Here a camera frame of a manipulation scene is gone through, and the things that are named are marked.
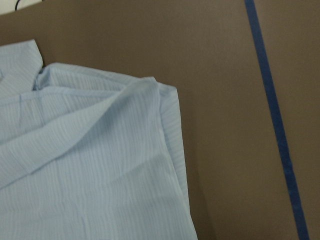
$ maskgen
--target blue tape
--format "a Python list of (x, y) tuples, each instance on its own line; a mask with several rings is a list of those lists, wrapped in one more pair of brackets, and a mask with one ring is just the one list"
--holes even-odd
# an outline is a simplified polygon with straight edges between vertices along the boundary
[(301, 205), (298, 185), (289, 155), (286, 133), (280, 113), (280, 108), (278, 105), (276, 91), (268, 63), (268, 57), (259, 25), (254, 0), (245, 0), (245, 6), (249, 18), (257, 58), (259, 61), (264, 90), (269, 104), (273, 128), (281, 157), (286, 186), (290, 196), (296, 229), (300, 240), (309, 240), (305, 215)]

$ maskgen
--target striped shirt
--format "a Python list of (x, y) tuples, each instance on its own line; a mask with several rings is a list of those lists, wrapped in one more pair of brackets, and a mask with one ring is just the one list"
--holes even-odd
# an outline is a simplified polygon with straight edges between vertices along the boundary
[(0, 240), (196, 240), (177, 89), (0, 46)]

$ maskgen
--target light blue shirt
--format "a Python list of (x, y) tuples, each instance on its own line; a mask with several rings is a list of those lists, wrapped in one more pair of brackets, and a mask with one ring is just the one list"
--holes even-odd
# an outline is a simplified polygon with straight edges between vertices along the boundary
[(0, 46), (0, 240), (196, 240), (177, 89)]

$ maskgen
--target cable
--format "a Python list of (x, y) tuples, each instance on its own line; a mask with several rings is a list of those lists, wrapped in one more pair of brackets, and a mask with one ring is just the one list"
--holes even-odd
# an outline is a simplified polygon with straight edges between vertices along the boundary
[(15, 3), (15, 7), (14, 7), (14, 10), (17, 11), (18, 10), (18, 4), (19, 4), (20, 0), (17, 0), (16, 3)]

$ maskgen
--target brown surface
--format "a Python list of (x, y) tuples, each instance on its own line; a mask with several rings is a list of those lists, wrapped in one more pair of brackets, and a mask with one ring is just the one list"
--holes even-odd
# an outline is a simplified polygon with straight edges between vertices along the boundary
[[(256, 0), (310, 238), (320, 239), (320, 2)], [(46, 65), (177, 87), (199, 240), (297, 240), (242, 0), (47, 0), (0, 16)]]

